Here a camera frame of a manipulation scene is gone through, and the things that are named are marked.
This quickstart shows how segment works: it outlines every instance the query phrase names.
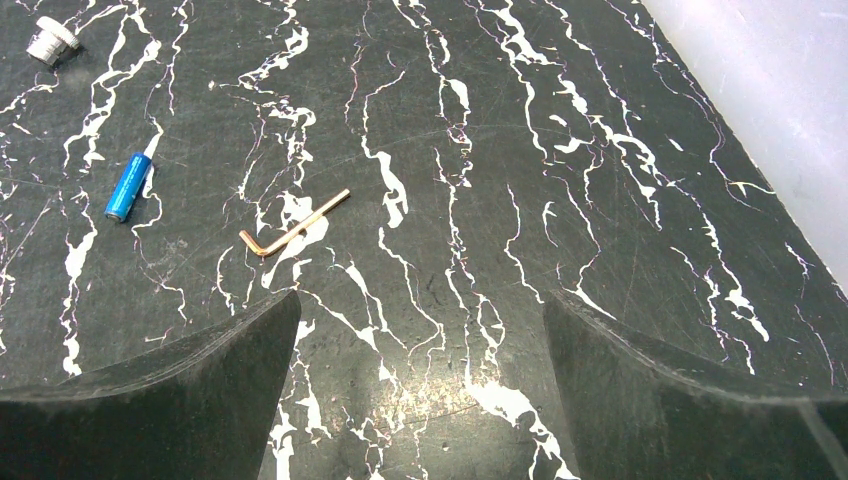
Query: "gold allen wrench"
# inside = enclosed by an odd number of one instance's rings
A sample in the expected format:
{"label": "gold allen wrench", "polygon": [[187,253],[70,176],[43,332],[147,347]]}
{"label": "gold allen wrench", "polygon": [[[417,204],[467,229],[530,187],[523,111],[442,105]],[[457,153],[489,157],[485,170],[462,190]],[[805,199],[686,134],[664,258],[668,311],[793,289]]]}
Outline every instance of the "gold allen wrench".
{"label": "gold allen wrench", "polygon": [[254,240],[253,237],[251,237],[246,230],[242,230],[241,232],[239,232],[239,237],[244,240],[244,243],[247,244],[247,247],[250,248],[253,253],[259,255],[260,257],[267,257],[273,255],[280,251],[281,248],[285,247],[287,243],[294,239],[294,237],[300,235],[302,231],[306,230],[319,218],[323,217],[325,213],[332,210],[332,208],[336,205],[342,203],[342,200],[347,198],[348,195],[350,195],[350,190],[345,188],[344,190],[339,192],[335,197],[331,198],[327,203],[321,205],[318,210],[312,212],[312,214],[306,217],[302,222],[295,225],[294,228],[286,232],[285,235],[283,235],[277,241],[275,241],[271,245],[268,245],[265,248],[260,247],[259,244],[256,243],[256,240]]}

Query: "silver screw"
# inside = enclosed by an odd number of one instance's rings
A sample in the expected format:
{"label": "silver screw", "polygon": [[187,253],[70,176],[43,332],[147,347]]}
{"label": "silver screw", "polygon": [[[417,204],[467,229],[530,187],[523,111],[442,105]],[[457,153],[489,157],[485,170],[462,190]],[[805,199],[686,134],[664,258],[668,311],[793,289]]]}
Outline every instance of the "silver screw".
{"label": "silver screw", "polygon": [[66,48],[79,48],[77,37],[56,20],[41,17],[35,24],[41,31],[30,42],[27,53],[36,59],[52,67]]}

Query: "battery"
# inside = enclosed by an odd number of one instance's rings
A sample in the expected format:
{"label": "battery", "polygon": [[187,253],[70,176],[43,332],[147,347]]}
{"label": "battery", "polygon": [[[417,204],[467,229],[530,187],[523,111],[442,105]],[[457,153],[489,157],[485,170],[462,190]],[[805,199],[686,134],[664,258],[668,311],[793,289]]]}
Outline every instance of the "battery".
{"label": "battery", "polygon": [[144,177],[150,169],[153,161],[143,153],[134,153],[130,158],[130,163],[121,175],[121,181],[115,187],[115,193],[112,194],[112,199],[109,200],[109,205],[106,206],[107,217],[117,222],[127,220],[127,215],[130,213],[135,197],[141,190],[141,184],[144,183]]}

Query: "marble tabletop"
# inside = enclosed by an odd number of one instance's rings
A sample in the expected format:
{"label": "marble tabletop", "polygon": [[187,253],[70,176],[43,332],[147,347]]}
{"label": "marble tabletop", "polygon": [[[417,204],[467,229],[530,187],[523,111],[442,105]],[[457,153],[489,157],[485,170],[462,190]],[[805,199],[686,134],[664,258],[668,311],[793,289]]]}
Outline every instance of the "marble tabletop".
{"label": "marble tabletop", "polygon": [[[55,70],[25,52],[41,15],[84,45]],[[548,291],[848,392],[848,300],[637,0],[3,0],[0,20],[0,388],[296,289],[263,479],[579,475]],[[275,256],[238,237],[343,188]]]}

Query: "white wall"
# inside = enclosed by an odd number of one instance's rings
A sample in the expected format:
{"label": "white wall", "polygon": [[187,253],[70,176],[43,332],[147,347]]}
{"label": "white wall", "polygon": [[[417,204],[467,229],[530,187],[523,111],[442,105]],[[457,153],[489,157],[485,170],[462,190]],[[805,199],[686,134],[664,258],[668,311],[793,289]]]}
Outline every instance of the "white wall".
{"label": "white wall", "polygon": [[642,0],[848,288],[848,1]]}

